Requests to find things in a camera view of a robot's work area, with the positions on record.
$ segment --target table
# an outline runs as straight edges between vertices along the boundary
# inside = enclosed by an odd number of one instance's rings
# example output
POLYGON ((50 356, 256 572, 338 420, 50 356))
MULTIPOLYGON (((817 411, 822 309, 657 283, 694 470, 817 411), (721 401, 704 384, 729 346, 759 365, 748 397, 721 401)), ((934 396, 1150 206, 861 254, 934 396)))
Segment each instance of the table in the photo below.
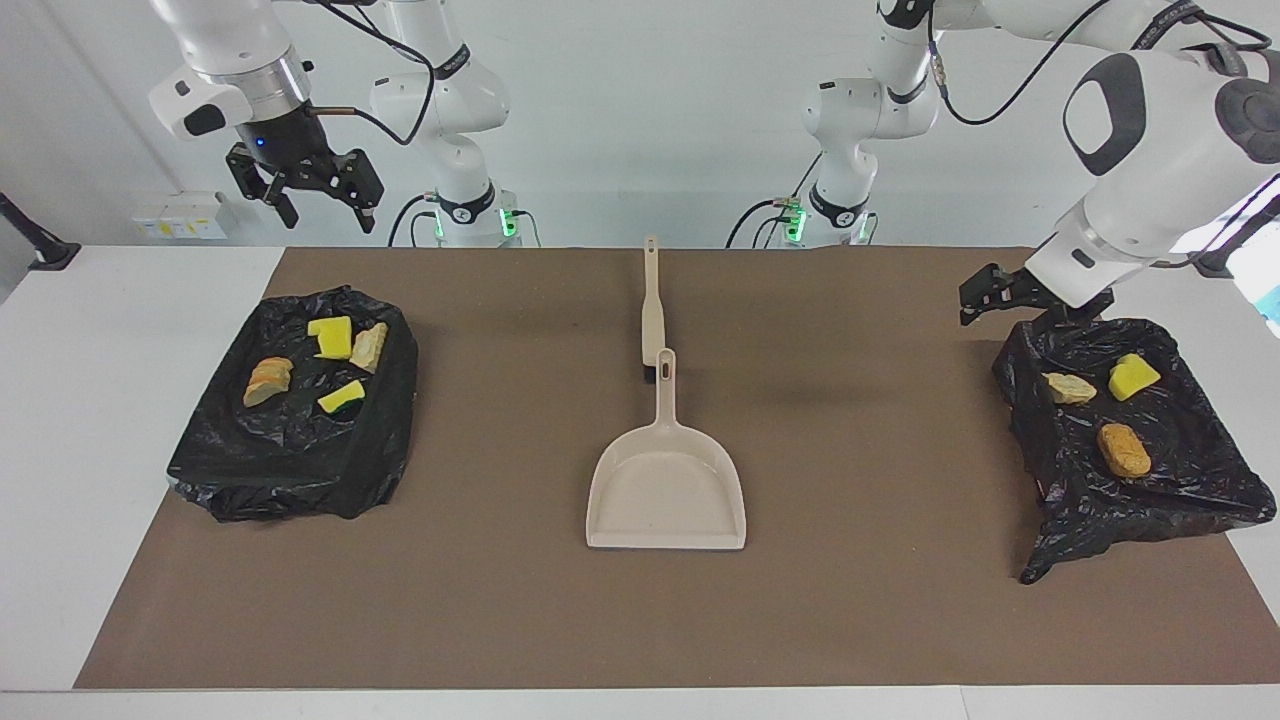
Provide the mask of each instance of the table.
MULTIPOLYGON (((0 378, 9 409, 0 437, 9 470, 0 486, 0 569, 18 579, 0 587, 6 648, 0 687, 38 693, 6 693, 0 714, 136 717, 173 715, 175 708, 192 715, 188 707, 200 706, 209 716, 248 708, 338 716, 378 703, 390 716, 424 710, 595 716, 607 710, 622 716, 763 717, 837 708, 868 716, 996 719, 1029 707, 1048 717, 1055 711, 1064 717, 1119 716, 1119 707, 1130 717, 1211 711, 1262 717, 1280 705, 1277 687, 61 694, 165 492, 159 469, 279 256, 271 249, 87 249, 70 270, 32 275, 0 306, 0 334, 22 338, 0 347, 0 366, 12 369, 0 378), (64 357, 83 360, 59 363, 64 357), (147 393, 146 414, 113 415, 113 407, 138 392, 147 393), (95 466, 104 480, 95 487, 77 482, 84 466, 95 466), (23 482, 31 478, 46 482, 23 482), (67 488, 55 518, 40 511, 49 482, 67 488)), ((1280 448, 1270 432, 1280 410, 1258 400, 1280 398, 1280 378, 1272 372, 1280 343, 1235 288, 1199 281, 1193 272, 1151 272, 1120 295, 1112 314, 1166 325, 1253 468, 1265 478, 1280 477, 1280 448)), ((1233 533, 1231 541, 1277 614, 1280 525, 1233 533)))

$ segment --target yellow sponge piece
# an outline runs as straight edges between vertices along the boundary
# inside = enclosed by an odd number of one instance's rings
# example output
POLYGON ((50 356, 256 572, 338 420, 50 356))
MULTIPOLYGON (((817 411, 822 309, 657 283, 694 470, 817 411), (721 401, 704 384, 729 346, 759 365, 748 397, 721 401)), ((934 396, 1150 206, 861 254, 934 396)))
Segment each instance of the yellow sponge piece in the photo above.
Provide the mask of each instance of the yellow sponge piece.
POLYGON ((349 360, 351 359, 351 318, 321 318, 307 323, 307 334, 320 341, 320 352, 316 357, 323 360, 349 360))
POLYGON ((1111 368, 1111 395, 1120 402, 1129 400, 1139 391, 1146 389, 1160 380, 1160 373, 1147 364, 1140 355, 1125 355, 1111 368))
POLYGON ((342 388, 330 392, 329 395, 321 397, 316 402, 320 407, 329 413, 330 415, 337 413, 343 405, 353 402, 356 400, 362 400, 365 397, 365 384, 360 380, 352 380, 342 388))

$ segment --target dustpan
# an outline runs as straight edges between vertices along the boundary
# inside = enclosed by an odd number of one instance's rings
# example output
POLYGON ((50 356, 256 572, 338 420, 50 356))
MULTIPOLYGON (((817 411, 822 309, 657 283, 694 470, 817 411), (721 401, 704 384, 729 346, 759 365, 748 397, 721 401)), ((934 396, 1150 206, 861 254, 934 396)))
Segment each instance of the dustpan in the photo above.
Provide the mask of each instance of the dustpan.
POLYGON ((737 469, 710 436, 676 421, 676 354, 663 348, 657 360, 657 418, 600 456, 586 501, 586 544, 742 550, 737 469))

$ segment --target brown table surface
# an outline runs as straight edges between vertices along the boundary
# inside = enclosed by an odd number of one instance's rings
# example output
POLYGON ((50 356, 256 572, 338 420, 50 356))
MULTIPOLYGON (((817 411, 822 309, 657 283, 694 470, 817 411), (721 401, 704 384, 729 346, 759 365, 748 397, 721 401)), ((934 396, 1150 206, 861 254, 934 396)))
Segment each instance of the brown table surface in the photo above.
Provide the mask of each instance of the brown table surface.
POLYGON ((1036 489, 956 287, 1020 250, 663 254, 681 420, 742 479, 746 550, 591 551, 595 461, 653 419, 639 250, 291 249, 421 345, 410 466, 357 520, 163 502, 79 688, 1280 682, 1222 536, 1015 577, 1036 489))

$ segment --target black plastic bag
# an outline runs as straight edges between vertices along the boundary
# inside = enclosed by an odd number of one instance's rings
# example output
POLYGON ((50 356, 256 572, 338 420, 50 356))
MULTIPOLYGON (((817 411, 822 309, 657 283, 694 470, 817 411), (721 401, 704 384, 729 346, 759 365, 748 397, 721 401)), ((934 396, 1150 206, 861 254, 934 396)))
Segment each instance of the black plastic bag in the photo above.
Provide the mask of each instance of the black plastic bag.
POLYGON ((1160 325, 1125 319, 1041 331, 1019 323, 992 370, 1012 406, 1010 429, 1039 484, 1044 514, 1021 583, 1116 542, 1203 536, 1275 518, 1275 497, 1249 470, 1160 325), (1130 352, 1161 379, 1119 402, 1107 382, 1130 352), (1055 405, 1042 373, 1078 375, 1098 395, 1085 405, 1055 405), (1152 459, 1148 477, 1121 482, 1111 474, 1097 443, 1106 423, 1138 433, 1152 459))
POLYGON ((214 373, 169 477, 178 495, 219 521, 330 512, 356 518, 388 502, 404 473, 417 341, 393 305, 340 287, 306 297, 264 300, 244 322, 214 373), (376 373, 320 360, 307 323, 349 315, 352 332, 388 324, 376 373), (244 387, 265 357, 293 361, 289 391, 244 407, 244 387), (365 400, 326 415, 316 400, 351 380, 365 400))

